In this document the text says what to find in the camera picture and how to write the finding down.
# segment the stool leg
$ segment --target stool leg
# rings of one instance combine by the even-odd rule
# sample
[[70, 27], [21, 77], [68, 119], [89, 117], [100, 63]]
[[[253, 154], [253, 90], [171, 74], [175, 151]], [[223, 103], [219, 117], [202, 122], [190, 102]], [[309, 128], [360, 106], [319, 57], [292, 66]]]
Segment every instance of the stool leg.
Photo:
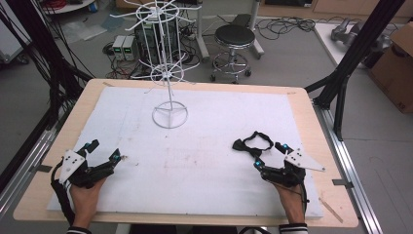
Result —
[[[237, 59], [237, 53], [235, 52], [235, 49], [231, 48], [230, 55], [228, 56], [228, 63], [230, 64], [230, 67], [233, 73], [235, 73], [234, 64], [236, 63], [236, 59]], [[233, 82], [233, 84], [238, 84], [238, 74], [234, 74], [234, 76], [235, 76], [235, 81]]]

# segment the hand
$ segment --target hand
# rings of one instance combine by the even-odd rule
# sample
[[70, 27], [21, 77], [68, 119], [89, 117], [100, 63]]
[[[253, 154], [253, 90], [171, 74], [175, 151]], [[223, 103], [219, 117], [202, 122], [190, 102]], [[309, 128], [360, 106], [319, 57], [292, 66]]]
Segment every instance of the hand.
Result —
[[70, 194], [72, 196], [76, 214], [73, 226], [86, 229], [89, 228], [89, 225], [96, 214], [100, 188], [105, 180], [106, 178], [101, 179], [90, 189], [78, 187], [74, 184], [70, 186]]
[[273, 183], [280, 194], [280, 200], [285, 210], [289, 223], [304, 223], [303, 202], [301, 199], [300, 185], [293, 187], [284, 187], [280, 184]]

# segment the sleeve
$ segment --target sleeve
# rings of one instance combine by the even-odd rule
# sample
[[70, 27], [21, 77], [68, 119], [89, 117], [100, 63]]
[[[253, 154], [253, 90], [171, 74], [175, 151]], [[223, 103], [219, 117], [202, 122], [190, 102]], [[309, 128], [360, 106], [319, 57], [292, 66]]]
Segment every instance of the sleeve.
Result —
[[66, 234], [92, 234], [92, 232], [86, 228], [71, 226]]
[[308, 234], [306, 223], [291, 223], [280, 225], [280, 234]]

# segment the white wire stand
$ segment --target white wire stand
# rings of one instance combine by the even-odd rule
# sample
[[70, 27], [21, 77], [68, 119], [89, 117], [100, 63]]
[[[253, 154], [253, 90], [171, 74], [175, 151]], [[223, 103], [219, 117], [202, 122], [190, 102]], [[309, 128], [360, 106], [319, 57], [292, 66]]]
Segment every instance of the white wire stand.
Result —
[[[188, 109], [187, 107], [178, 101], [173, 101], [172, 88], [171, 86], [177, 84], [181, 81], [188, 82], [183, 79], [186, 70], [195, 68], [199, 63], [185, 68], [182, 68], [182, 61], [188, 58], [188, 54], [184, 53], [180, 49], [179, 40], [179, 21], [184, 20], [187, 22], [194, 22], [194, 20], [189, 20], [181, 17], [179, 12], [181, 10], [199, 10], [198, 8], [179, 8], [173, 4], [175, 0], [164, 2], [157, 1], [137, 4], [125, 0], [129, 4], [138, 6], [136, 12], [113, 16], [114, 18], [121, 18], [126, 16], [136, 15], [137, 23], [131, 28], [127, 28], [127, 31], [135, 29], [137, 26], [155, 28], [153, 30], [154, 36], [149, 38], [146, 34], [146, 30], [142, 30], [143, 38], [145, 40], [145, 49], [149, 54], [151, 53], [150, 43], [153, 45], [155, 43], [156, 48], [156, 58], [154, 61], [152, 55], [148, 55], [148, 62], [140, 60], [140, 62], [151, 68], [151, 72], [147, 76], [131, 76], [132, 79], [147, 79], [150, 78], [156, 85], [168, 87], [169, 100], [165, 101], [158, 106], [156, 106], [152, 112], [153, 121], [162, 128], [173, 129], [183, 125], [188, 119]], [[174, 28], [169, 28], [169, 23], [174, 21]], [[172, 43], [174, 37], [172, 33], [175, 30], [175, 38], [177, 43], [177, 51], [172, 50]]]

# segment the floor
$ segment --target floor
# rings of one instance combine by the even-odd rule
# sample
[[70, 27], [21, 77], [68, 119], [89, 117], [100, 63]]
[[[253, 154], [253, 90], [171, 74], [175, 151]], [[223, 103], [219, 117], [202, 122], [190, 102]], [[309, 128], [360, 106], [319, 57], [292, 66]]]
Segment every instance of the floor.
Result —
[[[92, 14], [87, 10], [59, 17], [62, 23], [85, 21], [87, 26], [101, 25], [111, 7]], [[121, 20], [108, 32], [90, 41], [77, 41], [70, 48], [95, 77], [105, 77], [111, 71], [102, 48], [116, 35], [128, 35], [124, 28], [133, 20]], [[206, 47], [213, 57], [222, 49], [213, 41], [213, 29], [222, 25], [219, 18], [204, 19]], [[262, 31], [268, 37], [268, 31]], [[314, 31], [294, 28], [277, 40], [268, 40], [257, 31], [255, 35], [265, 51], [261, 59], [253, 52], [243, 51], [252, 67], [250, 77], [241, 76], [243, 85], [306, 87], [330, 74], [335, 67]], [[208, 83], [210, 62], [202, 63], [185, 73], [191, 82]], [[232, 77], [217, 75], [216, 83], [231, 83]], [[48, 108], [48, 86], [30, 63], [14, 62], [0, 70], [0, 172], [11, 161]], [[319, 91], [309, 94], [315, 98]], [[335, 104], [331, 105], [334, 113]], [[343, 119], [343, 138], [364, 190], [384, 233], [413, 233], [413, 115], [402, 114], [368, 77], [366, 69], [352, 75]], [[65, 222], [28, 222], [13, 219], [14, 202], [0, 215], [0, 233], [64, 233]], [[116, 224], [94, 223], [93, 233], [115, 233]], [[362, 223], [356, 228], [315, 228], [311, 233], [365, 233]]]

